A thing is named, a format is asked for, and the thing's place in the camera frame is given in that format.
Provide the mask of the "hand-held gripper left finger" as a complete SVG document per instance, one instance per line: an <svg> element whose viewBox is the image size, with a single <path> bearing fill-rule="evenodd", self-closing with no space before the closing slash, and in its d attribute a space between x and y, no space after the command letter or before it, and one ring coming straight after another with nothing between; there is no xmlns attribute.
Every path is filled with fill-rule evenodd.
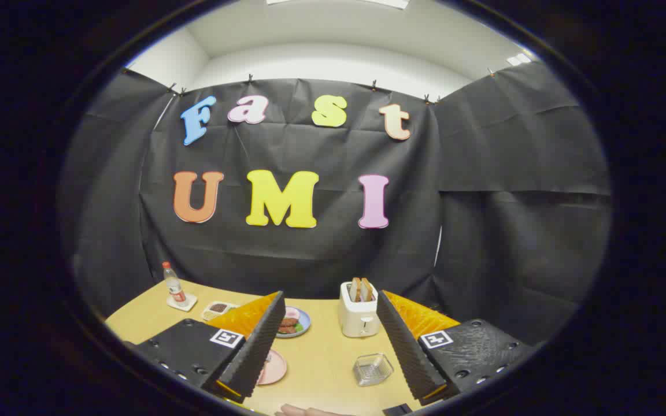
<svg viewBox="0 0 666 416"><path fill-rule="evenodd" d="M277 291L206 323L181 320L131 348L186 384L243 403L257 385L285 314L285 295Z"/></svg>

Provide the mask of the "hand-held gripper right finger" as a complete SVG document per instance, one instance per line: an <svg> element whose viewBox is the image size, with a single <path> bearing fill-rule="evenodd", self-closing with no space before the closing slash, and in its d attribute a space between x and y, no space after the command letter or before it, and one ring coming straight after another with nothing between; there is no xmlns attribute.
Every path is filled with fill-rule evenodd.
<svg viewBox="0 0 666 416"><path fill-rule="evenodd" d="M422 405L498 381L536 350L484 319L460 323L389 291L379 293L377 315Z"/></svg>

